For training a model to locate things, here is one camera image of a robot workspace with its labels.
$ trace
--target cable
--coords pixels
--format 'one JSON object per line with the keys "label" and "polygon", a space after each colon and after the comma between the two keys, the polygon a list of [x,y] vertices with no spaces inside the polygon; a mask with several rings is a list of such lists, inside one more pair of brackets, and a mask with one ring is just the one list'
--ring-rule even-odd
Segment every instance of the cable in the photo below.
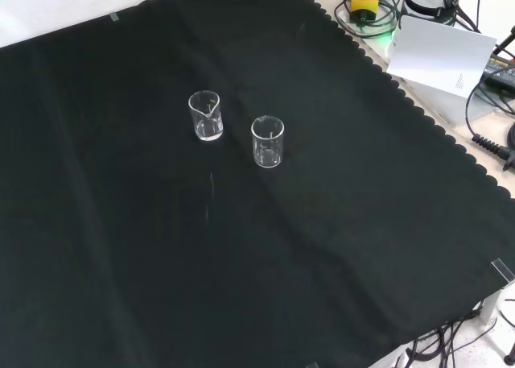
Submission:
{"label": "cable", "polygon": [[471,91],[471,93],[468,95],[467,103],[465,104],[465,122],[467,123],[467,128],[470,130],[470,133],[472,134],[472,141],[474,143],[479,144],[481,147],[486,149],[487,151],[492,152],[494,155],[499,156],[501,159],[506,160],[505,165],[503,167],[503,170],[506,171],[510,167],[515,168],[515,150],[510,147],[503,147],[498,144],[495,144],[494,142],[485,139],[480,134],[477,134],[470,124],[470,121],[468,119],[468,106],[470,105],[470,100],[472,99],[472,96],[476,92],[476,90],[480,87],[481,84],[484,83],[488,78],[492,77],[494,74],[497,74],[499,72],[506,72],[508,70],[511,70],[515,67],[508,66],[507,68],[499,68],[487,76],[483,76],[481,80],[477,83],[477,85],[474,87],[474,89]]}
{"label": "cable", "polygon": [[508,103],[508,100],[506,100],[505,95],[502,93],[502,90],[499,91],[499,99],[502,101],[503,104],[506,105],[511,114],[515,114],[515,110],[513,110],[511,105]]}
{"label": "cable", "polygon": [[503,99],[501,98],[501,95],[499,95],[499,98],[501,98],[501,101],[508,106],[508,109],[505,109],[503,108],[501,105],[499,105],[499,103],[497,103],[493,98],[490,97],[490,95],[488,93],[486,93],[483,88],[479,87],[478,90],[480,92],[482,92],[482,94],[491,102],[491,105],[492,106],[495,106],[496,108],[499,108],[500,110],[502,110],[503,112],[505,112],[506,114],[509,114],[511,116],[515,116],[515,112],[513,111],[512,107],[505,101],[503,101]]}
{"label": "cable", "polygon": [[512,328],[515,328],[515,324],[512,321],[508,320],[508,318],[506,318],[505,314],[501,310],[499,311],[499,314],[501,315],[504,321],[510,324]]}
{"label": "cable", "polygon": [[[413,350],[417,350],[417,345],[418,345],[418,340],[415,339],[415,341],[413,341]],[[414,360],[413,356],[411,356],[410,359],[408,360],[408,363],[406,364],[405,368],[410,368],[411,364],[413,364],[414,361],[415,360]]]}
{"label": "cable", "polygon": [[490,332],[493,328],[495,328],[497,324],[497,319],[494,321],[493,325],[486,331],[482,332],[482,334],[480,334],[478,337],[476,337],[474,340],[468,342],[467,344],[465,345],[461,345],[459,348],[456,348],[454,349],[454,353],[458,352],[460,349],[463,349],[471,344],[474,344],[476,341],[478,341],[480,338],[482,338],[484,335],[486,335],[488,332]]}
{"label": "cable", "polygon": [[451,356],[452,356],[452,368],[456,368],[456,360],[454,356],[454,338],[451,340]]}
{"label": "cable", "polygon": [[[343,0],[342,3],[340,3],[335,8],[334,14],[335,14],[336,21],[338,22],[338,24],[340,26],[342,26],[343,29],[346,30],[346,32],[348,32],[349,34],[354,35],[358,38],[370,39],[370,38],[377,38],[377,37],[383,36],[383,35],[389,35],[397,27],[398,18],[400,17],[400,14],[401,14],[398,9],[398,4],[401,0],[390,0],[391,2],[388,2],[388,0],[378,0],[378,1],[379,1],[379,6],[383,6],[388,9],[387,13],[385,15],[383,15],[382,17],[380,17],[379,19],[363,20],[362,18],[359,18],[356,14],[354,14],[353,12],[350,11],[348,4],[347,4],[348,0]],[[340,19],[340,16],[338,15],[338,10],[342,6],[348,12],[349,18],[354,19],[355,21],[357,21],[359,23],[359,25],[361,25],[363,27],[365,27],[365,26],[367,26],[367,27],[385,27],[385,26],[390,25],[389,29],[387,31],[380,31],[375,34],[358,34],[350,26],[348,26],[346,23],[344,23]],[[386,19],[389,16],[391,16],[391,18],[387,22],[380,23],[383,19]]]}
{"label": "cable", "polygon": [[480,6],[481,0],[477,0],[476,27],[480,28]]}

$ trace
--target floor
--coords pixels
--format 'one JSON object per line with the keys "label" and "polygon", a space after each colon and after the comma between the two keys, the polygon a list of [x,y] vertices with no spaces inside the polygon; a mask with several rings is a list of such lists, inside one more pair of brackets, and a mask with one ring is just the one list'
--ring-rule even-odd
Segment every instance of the floor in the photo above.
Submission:
{"label": "floor", "polygon": [[[515,285],[510,287],[505,294],[506,299],[515,299]],[[515,302],[504,302],[501,305],[501,311],[505,316],[515,323]],[[456,335],[455,348],[467,344],[482,334],[486,329],[479,319],[470,320],[463,324]],[[429,345],[434,338],[422,343],[420,349],[424,345]],[[460,368],[505,368],[504,357],[513,348],[515,344],[515,329],[511,327],[500,316],[491,332],[476,341],[474,344],[459,350],[455,354],[456,366]],[[415,362],[413,368],[438,368],[440,359],[436,358],[431,362]]]}

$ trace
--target white card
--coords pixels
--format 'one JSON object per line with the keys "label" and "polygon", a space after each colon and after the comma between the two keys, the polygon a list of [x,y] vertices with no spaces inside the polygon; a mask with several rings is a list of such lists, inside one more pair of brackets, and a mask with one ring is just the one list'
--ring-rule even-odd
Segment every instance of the white card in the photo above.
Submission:
{"label": "white card", "polygon": [[387,72],[461,97],[479,82],[496,39],[402,17]]}

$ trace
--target black cable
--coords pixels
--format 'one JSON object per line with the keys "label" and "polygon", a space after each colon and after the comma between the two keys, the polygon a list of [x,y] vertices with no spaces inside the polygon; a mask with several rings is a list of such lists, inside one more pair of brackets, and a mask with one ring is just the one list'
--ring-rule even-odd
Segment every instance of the black cable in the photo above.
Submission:
{"label": "black cable", "polygon": [[[471,93],[468,95],[467,103],[465,104],[465,122],[467,123],[467,128],[470,130],[470,133],[472,134],[472,141],[487,151],[493,153],[494,155],[497,155],[501,159],[505,160],[505,165],[503,167],[503,171],[507,171],[508,169],[515,168],[515,150],[511,148],[511,146],[503,147],[498,144],[495,144],[493,141],[490,141],[484,137],[482,137],[480,134],[477,134],[470,125],[470,121],[468,119],[468,106],[470,105],[470,100],[472,99],[472,96],[476,92],[476,90],[480,87],[481,84],[483,84],[487,79],[491,78],[494,74],[497,74],[499,72],[506,72],[508,70],[511,70],[515,67],[508,66],[506,68],[499,68],[491,73],[489,73],[487,76],[483,76],[481,80],[477,83],[476,86],[474,86],[474,89],[471,91]],[[513,128],[510,130],[509,136],[512,135]]]}
{"label": "black cable", "polygon": [[484,335],[486,335],[488,332],[490,332],[493,328],[495,328],[496,324],[497,324],[497,319],[494,321],[493,325],[488,330],[482,332],[482,334],[480,334],[478,337],[476,337],[474,340],[468,342],[467,344],[461,345],[459,348],[454,349],[454,352],[456,353],[460,349],[463,349],[471,344],[474,344],[476,341],[478,341],[480,338],[482,338]]}
{"label": "black cable", "polygon": [[515,328],[515,324],[512,321],[508,320],[508,318],[506,318],[505,314],[501,310],[499,311],[499,314],[501,315],[504,321],[510,324],[512,328]]}
{"label": "black cable", "polygon": [[474,89],[471,91],[471,93],[468,95],[468,98],[467,98],[467,103],[465,104],[465,122],[467,123],[467,127],[468,127],[468,130],[470,130],[470,133],[472,133],[472,135],[477,135],[476,132],[474,132],[474,130],[472,129],[471,125],[470,125],[470,121],[468,120],[468,106],[470,104],[470,100],[472,99],[472,96],[474,95],[474,92],[480,87],[481,84],[483,84],[488,78],[492,78],[495,74],[499,73],[499,72],[507,72],[508,70],[511,70],[512,68],[514,68],[513,66],[508,66],[507,68],[499,68],[491,73],[489,73],[487,76],[484,76],[483,78],[481,78],[481,80],[477,83],[476,86],[474,86]]}
{"label": "black cable", "polygon": [[515,116],[515,112],[513,111],[512,107],[503,101],[501,95],[499,96],[499,98],[501,98],[501,101],[503,101],[503,103],[508,105],[508,109],[505,109],[501,105],[499,105],[499,103],[496,102],[493,98],[491,98],[490,95],[483,90],[483,88],[479,87],[479,91],[482,92],[482,94],[492,103],[492,106],[499,108],[500,110],[502,110],[506,114],[509,114],[510,116]]}
{"label": "black cable", "polygon": [[451,346],[450,346],[450,344],[454,341],[454,338],[456,337],[456,334],[458,334],[459,328],[461,328],[461,325],[463,325],[464,322],[465,322],[465,320],[461,320],[458,323],[458,326],[456,326],[456,329],[451,332],[451,338],[449,338],[449,340],[447,341],[447,343],[445,345],[446,347],[447,347],[447,345],[449,345],[449,349],[447,350],[447,352],[445,351],[445,348],[442,351],[442,360],[440,361],[440,368],[447,368],[447,364],[448,364],[448,361],[449,361],[449,355],[451,353]]}
{"label": "black cable", "polygon": [[[369,39],[369,38],[377,38],[378,36],[391,34],[397,27],[398,18],[400,17],[400,11],[398,9],[398,4],[401,0],[397,0],[397,1],[391,0],[391,2],[388,2],[388,0],[378,0],[378,1],[379,1],[379,6],[388,8],[387,13],[379,19],[363,20],[363,19],[359,18],[356,14],[354,14],[353,12],[350,11],[348,4],[347,4],[348,0],[343,0],[342,3],[340,3],[338,6],[336,6],[335,11],[334,11],[335,19],[338,22],[338,24],[340,26],[342,26],[342,28],[344,30],[346,30],[346,32],[348,32],[349,34],[354,35],[358,38]],[[387,31],[380,31],[375,34],[358,34],[350,26],[348,26],[346,23],[344,23],[338,16],[338,10],[342,6],[348,12],[349,18],[356,20],[361,26],[385,27],[385,26],[390,25],[389,26],[390,28]],[[385,19],[389,16],[391,16],[391,18],[387,22],[380,23],[380,21],[382,21],[383,19]]]}
{"label": "black cable", "polygon": [[477,0],[476,27],[480,28],[480,6],[481,0]]}
{"label": "black cable", "polygon": [[[415,341],[413,341],[413,350],[417,350],[417,345],[418,345],[418,340],[415,339]],[[415,360],[414,360],[413,356],[411,356],[410,359],[408,360],[408,363],[406,364],[405,368],[410,368],[411,364],[413,364],[414,361]]]}
{"label": "black cable", "polygon": [[499,99],[502,101],[503,104],[506,105],[511,114],[515,114],[515,110],[513,110],[512,106],[508,103],[508,100],[506,100],[505,95],[502,93],[502,90],[499,92]]}
{"label": "black cable", "polygon": [[456,360],[455,360],[455,356],[454,356],[454,339],[451,340],[451,356],[452,356],[452,368],[456,368]]}

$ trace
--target connector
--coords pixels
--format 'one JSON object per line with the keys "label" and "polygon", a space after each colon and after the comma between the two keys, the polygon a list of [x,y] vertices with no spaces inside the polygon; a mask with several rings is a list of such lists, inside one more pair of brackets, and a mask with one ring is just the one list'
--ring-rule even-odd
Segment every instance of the connector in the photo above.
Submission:
{"label": "connector", "polygon": [[492,152],[494,155],[497,155],[501,159],[505,160],[505,165],[502,168],[503,171],[508,171],[510,168],[515,168],[515,150],[509,147],[503,147],[499,144],[495,144],[494,142],[481,137],[479,134],[474,134],[472,141],[487,151]]}

